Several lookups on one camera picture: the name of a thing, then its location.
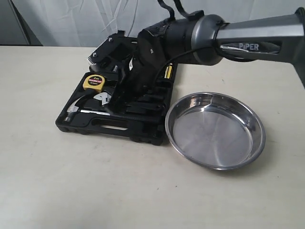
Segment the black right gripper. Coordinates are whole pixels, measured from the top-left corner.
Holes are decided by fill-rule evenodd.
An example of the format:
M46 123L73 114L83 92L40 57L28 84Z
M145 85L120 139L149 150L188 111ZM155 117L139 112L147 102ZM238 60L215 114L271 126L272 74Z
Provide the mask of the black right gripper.
M114 78L106 76L106 88L113 93L105 110L117 113L121 108L155 84L158 72L168 61L165 37L168 25L152 25L142 29L136 38L125 31L110 35L92 52L87 61L92 66L118 66Z

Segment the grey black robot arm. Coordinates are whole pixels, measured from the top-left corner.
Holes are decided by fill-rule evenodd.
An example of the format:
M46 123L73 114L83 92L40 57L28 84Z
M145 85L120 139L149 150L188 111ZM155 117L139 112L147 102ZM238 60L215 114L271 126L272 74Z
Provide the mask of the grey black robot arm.
M256 60L293 65L301 81L305 79L305 10L252 21L228 23L218 15L203 11L186 13L177 20L174 11L158 23L142 29L130 39L131 47L119 45L124 32L106 39L89 57L98 72L107 61L118 64L120 79L110 101L118 110L154 87L170 63L213 66L223 58L234 62Z

